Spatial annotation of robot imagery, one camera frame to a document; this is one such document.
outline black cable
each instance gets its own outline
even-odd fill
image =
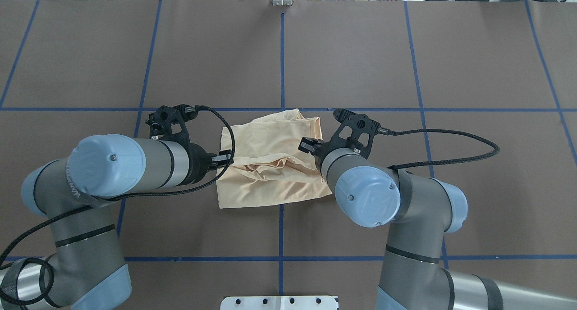
[[[18,245],[20,242],[22,242],[22,240],[24,238],[26,238],[27,236],[30,236],[31,234],[33,234],[34,232],[37,232],[41,228],[49,226],[50,224],[52,224],[58,220],[62,220],[64,218],[66,218],[67,216],[71,216],[74,214],[78,214],[80,212],[88,211],[90,209],[92,209],[92,207],[87,205],[87,206],[81,207],[79,209],[72,210],[72,211],[66,212],[64,214],[60,214],[60,215],[55,216],[49,220],[46,220],[45,222],[42,222],[41,224],[38,224],[34,228],[31,228],[27,232],[21,234],[20,236],[18,236],[18,238],[14,239],[10,243],[10,245],[8,245],[8,247],[6,247],[6,249],[4,249],[4,252],[2,252],[2,254],[0,255],[0,265],[2,265],[2,263],[4,263],[4,261],[6,261],[6,258],[8,257],[10,252],[12,252],[14,247],[16,247],[16,245]],[[29,263],[39,264],[42,266],[42,270],[48,271],[48,284],[46,285],[45,290],[41,291],[41,294],[39,296],[37,296],[31,300],[20,300],[20,299],[16,299],[16,298],[9,296],[8,294],[6,294],[4,292],[4,290],[0,289],[0,298],[2,300],[6,301],[8,303],[16,304],[16,305],[30,305],[30,304],[35,304],[38,301],[41,301],[43,298],[46,298],[48,296],[48,294],[50,293],[50,290],[52,289],[52,285],[54,285],[54,267],[52,267],[52,265],[50,265],[47,261],[44,261],[44,260],[41,260],[38,258],[29,258],[27,261]]]
[[[232,146],[233,146],[232,152],[230,153],[231,154],[230,158],[232,160],[234,158],[234,152],[236,149],[236,145],[234,142],[233,129],[230,127],[230,124],[224,119],[224,117],[222,117],[222,115],[220,115],[212,107],[208,107],[208,106],[204,106],[204,105],[199,105],[196,107],[197,107],[196,111],[209,111],[209,112],[213,113],[214,115],[216,115],[216,117],[218,117],[222,121],[224,126],[229,130],[230,140],[231,140]],[[172,195],[192,193],[193,191],[198,191],[200,189],[203,189],[203,188],[208,187],[208,186],[212,185],[213,183],[215,183],[220,177],[222,177],[222,175],[226,172],[226,170],[229,168],[229,166],[230,166],[230,164],[225,165],[225,167],[222,169],[222,172],[220,172],[218,175],[216,175],[210,181],[208,181],[208,182],[206,182],[200,186],[197,186],[197,187],[192,187],[189,189],[183,189],[181,191],[166,191],[166,192],[143,191],[142,193],[129,193],[129,194],[124,194],[124,195],[119,195],[119,196],[113,197],[111,199],[106,199],[106,201],[116,202],[116,201],[120,201],[121,199],[126,199],[128,197],[136,197],[136,196],[172,196]]]
[[[482,154],[482,155],[478,155],[478,156],[472,156],[472,157],[466,157],[466,158],[457,158],[457,159],[452,159],[452,160],[433,160],[433,161],[421,161],[421,162],[411,162],[409,164],[398,164],[398,165],[393,165],[390,166],[390,169],[393,170],[398,170],[398,169],[404,169],[404,168],[412,168],[412,167],[421,167],[421,166],[438,166],[441,164],[462,164],[464,162],[471,162],[471,161],[477,161],[477,160],[484,160],[486,158],[492,157],[496,154],[499,153],[499,146],[497,146],[497,144],[494,144],[493,142],[482,138],[480,136],[476,136],[467,132],[462,132],[462,131],[454,131],[454,130],[443,130],[443,129],[417,129],[417,130],[410,130],[410,131],[401,131],[401,132],[396,132],[396,131],[392,131],[389,129],[385,129],[385,128],[381,128],[382,131],[379,131],[379,133],[384,134],[384,135],[390,135],[390,136],[402,136],[402,135],[410,135],[413,133],[430,133],[430,132],[435,132],[435,133],[447,133],[447,134],[451,134],[451,135],[460,135],[460,136],[466,136],[472,139],[475,139],[477,141],[483,142],[489,146],[491,146],[493,148],[493,150],[491,152],[487,152],[486,154]]]

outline blue tape line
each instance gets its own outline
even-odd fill
[[[116,234],[120,237],[120,231],[122,230],[122,220],[124,219],[124,208],[126,207],[126,199],[122,199],[120,202],[120,212],[118,213],[118,222],[116,224]]]
[[[152,63],[152,55],[154,53],[154,43],[156,41],[156,31],[158,30],[158,21],[160,20],[160,9],[162,8],[162,0],[158,1],[158,7],[156,8],[156,19],[154,21],[154,29],[152,31],[152,40],[150,41],[150,51],[148,51],[148,62],[146,65],[146,72],[144,74],[144,84],[142,85],[142,94],[140,96],[140,105],[138,106],[138,116],[136,117],[136,125],[134,126],[134,137],[138,137],[138,131],[140,130],[140,121],[142,118],[142,107],[144,106],[144,98],[146,97],[146,88],[148,85],[148,76],[150,75],[150,65]],[[124,209],[126,208],[126,199],[122,199],[120,212],[118,213],[118,222],[116,233],[120,237],[120,232],[122,230],[122,220],[124,219]]]
[[[417,98],[419,100],[419,109],[421,113],[421,125],[423,129],[427,128],[426,119],[425,119],[425,106],[423,103],[423,97],[421,94],[421,83],[419,81],[419,72],[417,70],[417,57],[415,55],[415,47],[412,41],[412,31],[411,31],[411,19],[408,15],[408,3],[406,1],[403,2],[404,4],[404,17],[407,21],[407,32],[408,32],[408,43],[411,48],[411,59],[412,59],[412,71],[415,76],[415,85],[417,87]],[[425,148],[427,151],[427,160],[432,161],[433,158],[431,156],[431,147],[429,144],[429,134],[424,132],[423,136],[425,138]],[[429,166],[429,174],[431,177],[435,178],[435,169],[433,166]],[[441,252],[443,255],[443,265],[445,269],[449,269],[449,260],[447,259],[447,248],[445,246],[445,238],[443,238],[443,243],[441,244]]]
[[[539,39],[537,38],[537,33],[535,31],[535,25],[533,25],[533,18],[531,16],[531,9],[529,8],[529,2],[527,0],[525,0],[525,8],[527,9],[527,17],[529,18],[529,24],[531,25],[531,32],[533,33],[533,39],[535,40],[535,46],[537,47],[537,52],[539,53],[539,58],[541,60],[541,64],[543,65],[543,70],[545,71],[545,76],[547,77],[547,82],[549,83],[549,87],[551,89],[551,94],[553,95],[553,100],[555,101],[555,106],[557,107],[557,111],[559,113],[559,118],[561,118],[561,124],[563,125],[563,130],[565,131],[565,136],[567,137],[567,141],[569,142],[569,148],[571,149],[571,154],[573,154],[573,161],[575,162],[575,166],[577,166],[577,152],[575,152],[575,146],[573,145],[573,139],[571,139],[571,134],[569,133],[569,129],[567,128],[567,123],[565,122],[565,117],[563,116],[563,111],[561,110],[561,104],[559,103],[559,99],[557,98],[557,92],[555,91],[555,87],[553,86],[553,80],[551,80],[549,68],[547,68],[547,63],[545,62],[543,52],[540,49]]]
[[[556,112],[556,109],[467,109],[467,108],[437,108],[425,107],[427,112]]]
[[[125,261],[278,261],[276,256],[247,257],[124,257]]]
[[[6,80],[6,86],[4,86],[4,91],[2,92],[2,97],[0,98],[0,107],[2,107],[2,105],[4,104],[4,100],[6,99],[6,95],[8,94],[8,88],[10,88],[10,82],[12,81],[12,76],[14,76],[14,72],[16,71],[16,66],[18,65],[18,60],[20,59],[20,55],[22,54],[22,50],[24,48],[24,44],[26,43],[28,33],[30,33],[30,28],[32,27],[32,22],[34,21],[34,17],[36,16],[36,12],[38,10],[39,4],[40,4],[40,1],[37,0],[36,4],[34,5],[34,10],[32,10],[30,20],[28,21],[28,25],[26,26],[26,31],[24,32],[24,36],[22,37],[22,41],[20,42],[20,47],[18,47],[18,52],[16,53],[16,58],[14,58],[14,63],[12,64],[12,68],[10,69],[10,74],[8,75],[8,80]]]
[[[334,111],[335,109],[322,109],[317,107],[295,107],[300,109],[303,112],[327,112],[327,111]],[[377,109],[373,107],[344,107],[350,111],[354,112],[418,112],[420,109],[412,108],[412,107],[389,107],[386,109]]]
[[[154,53],[154,43],[156,41],[156,31],[158,30],[158,21],[160,19],[161,7],[162,7],[162,0],[159,0],[158,8],[156,9],[156,20],[154,21],[154,29],[152,31],[152,40],[150,42],[150,51],[148,52],[148,62],[146,64],[146,72],[144,73],[144,84],[142,85],[142,94],[140,95],[140,104],[138,105],[138,117],[136,117],[136,127],[134,129],[134,137],[138,136],[138,130],[140,130],[140,119],[142,118],[142,108],[144,107],[144,98],[146,97],[146,88],[148,86],[148,76],[150,75],[150,65],[152,63],[152,54]]]
[[[138,107],[2,107],[2,111],[138,111]]]
[[[577,259],[577,255],[464,255],[447,256],[450,260],[523,260],[523,259]]]
[[[42,256],[8,256],[6,261],[17,261],[22,258],[43,258]]]
[[[280,14],[280,107],[284,109],[284,13]]]
[[[284,108],[284,13],[280,14],[280,107]],[[284,205],[279,206],[279,295],[284,294]]]
[[[383,256],[287,256],[284,261],[383,261]]]
[[[282,260],[279,261],[279,295],[284,295],[284,279],[283,279],[283,271],[284,271],[284,262]]]
[[[279,206],[279,294],[283,295],[284,205]]]

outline blue joint cap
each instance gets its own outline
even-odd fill
[[[132,285],[124,264],[70,307],[72,310],[112,310],[130,297]]]
[[[391,298],[377,285],[377,306],[375,306],[375,310],[407,310],[407,308]]]
[[[22,183],[20,196],[22,196],[22,201],[24,201],[24,205],[26,205],[30,209],[30,211],[32,211],[32,213],[39,216],[46,216],[46,213],[42,212],[42,210],[39,209],[38,205],[36,204],[36,199],[34,197],[34,187],[36,187],[38,177],[40,176],[44,168],[47,168],[48,165],[50,165],[55,161],[58,160],[52,160],[51,162],[31,172],[30,175],[26,176],[26,179],[24,179],[24,182]]]
[[[72,150],[67,167],[72,183],[82,193],[116,196],[130,191],[140,181],[146,156],[130,137],[89,136]]]
[[[400,207],[395,181],[383,170],[371,166],[351,168],[340,175],[334,196],[354,223],[367,228],[386,224]]]
[[[441,184],[441,186],[447,193],[447,196],[449,197],[449,201],[451,202],[451,212],[453,213],[453,219],[451,219],[451,225],[445,232],[446,233],[456,232],[463,226],[463,221],[467,219],[468,214],[467,197],[465,197],[463,191],[461,191],[455,185],[441,182],[436,178],[431,179]]]

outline peach cloth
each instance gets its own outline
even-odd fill
[[[305,119],[298,109],[234,125],[234,164],[216,181],[221,209],[280,205],[317,199],[330,189],[315,158],[298,150],[302,137],[322,139],[320,119]],[[223,128],[221,150],[231,148]]]

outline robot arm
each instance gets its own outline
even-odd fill
[[[443,235],[459,230],[467,217],[463,192],[398,166],[371,164],[367,158],[373,136],[391,131],[346,109],[336,110],[334,117],[342,124],[329,142],[303,138],[299,149],[315,156],[317,168],[351,220],[368,228],[391,222],[377,310],[577,309],[574,298],[439,267]],[[347,139],[339,137],[344,127],[353,130]],[[366,146],[358,141],[362,134],[369,135]]]
[[[22,196],[35,214],[57,218],[79,208],[81,212],[50,224],[56,254],[44,261],[51,273],[36,259],[22,259],[0,270],[0,287],[12,298],[0,298],[0,310],[20,310],[21,305],[29,310],[68,305],[73,310],[110,310],[122,304],[132,288],[109,204],[142,191],[195,183],[210,170],[231,164],[233,151],[208,154],[190,143],[185,122],[200,110],[211,109],[162,106],[146,121],[153,140],[87,137],[70,157],[30,174]],[[175,124],[181,132],[172,132]],[[41,294],[46,297],[38,302],[21,301]]]

